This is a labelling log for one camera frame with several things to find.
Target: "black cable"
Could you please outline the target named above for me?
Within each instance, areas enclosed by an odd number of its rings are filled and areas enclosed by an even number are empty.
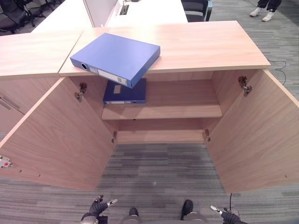
[[[229,198],[229,210],[232,210],[232,193],[230,193],[230,198]]]
[[[284,69],[284,68],[287,66],[286,61],[283,61],[283,60],[271,61],[271,60],[269,60],[268,58],[267,58],[267,60],[268,60],[269,62],[273,62],[273,63],[275,63],[275,62],[283,62],[283,63],[285,63],[285,65],[284,65],[282,68],[274,69],[275,71],[280,71],[280,72],[282,72],[282,73],[284,74],[284,76],[285,76],[285,81],[284,81],[284,83],[283,83],[282,85],[285,85],[285,83],[286,83],[286,74],[285,74],[284,71],[282,71],[282,69]]]

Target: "open cabinet door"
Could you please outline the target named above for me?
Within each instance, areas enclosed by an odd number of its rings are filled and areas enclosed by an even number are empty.
[[[299,103],[267,70],[248,81],[207,142],[227,193],[299,182]]]
[[[0,155],[12,168],[0,175],[71,189],[93,190],[115,148],[95,111],[59,79],[0,142]]]

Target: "office chair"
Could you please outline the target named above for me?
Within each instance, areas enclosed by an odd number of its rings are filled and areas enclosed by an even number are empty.
[[[182,0],[182,5],[188,22],[210,20],[213,7],[212,0]]]
[[[0,0],[0,31],[15,33],[18,27],[23,26],[27,19],[26,12],[14,0]]]
[[[15,0],[27,13],[28,13],[28,18],[31,21],[31,25],[33,27],[35,27],[35,24],[33,22],[33,20],[35,18],[41,17],[41,18],[46,18],[43,15],[43,9],[42,7],[28,7],[27,5],[31,2],[33,2],[33,0]]]

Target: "cabinet hinge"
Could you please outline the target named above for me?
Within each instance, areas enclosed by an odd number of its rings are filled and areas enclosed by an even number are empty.
[[[114,143],[115,142],[115,140],[116,140],[116,136],[117,136],[117,131],[114,131],[113,132],[113,138],[112,138],[112,143]]]
[[[81,100],[82,100],[82,96],[83,96],[83,94],[86,92],[86,90],[87,90],[87,84],[86,83],[80,83],[80,92],[76,92],[75,93],[75,97],[76,97],[76,99],[79,101],[79,102],[81,102]]]
[[[0,168],[9,168],[12,166],[13,163],[9,158],[0,155]]]
[[[204,134],[204,139],[207,140],[208,142],[211,141],[211,137],[210,137],[210,132],[208,129],[205,130]]]
[[[244,96],[247,96],[252,91],[252,86],[247,86],[247,77],[240,76],[238,78],[241,88],[244,90]]]

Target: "gray carpet floor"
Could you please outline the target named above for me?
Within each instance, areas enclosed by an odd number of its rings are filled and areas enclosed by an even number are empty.
[[[299,98],[299,1],[284,0],[267,23],[263,15],[250,18],[255,8],[245,0],[213,0],[212,21],[237,20],[269,60],[287,61],[285,87]],[[26,25],[20,32],[30,32]],[[271,72],[283,83],[283,73]],[[118,146],[94,192],[62,189],[0,178],[0,224],[77,224],[98,194],[118,198],[104,212],[118,224],[130,207],[139,209],[144,221],[178,219],[185,199],[209,223],[221,219],[211,204],[229,206],[205,145],[158,144]],[[280,224],[299,218],[299,184],[241,192],[232,195],[232,210],[250,224]]]

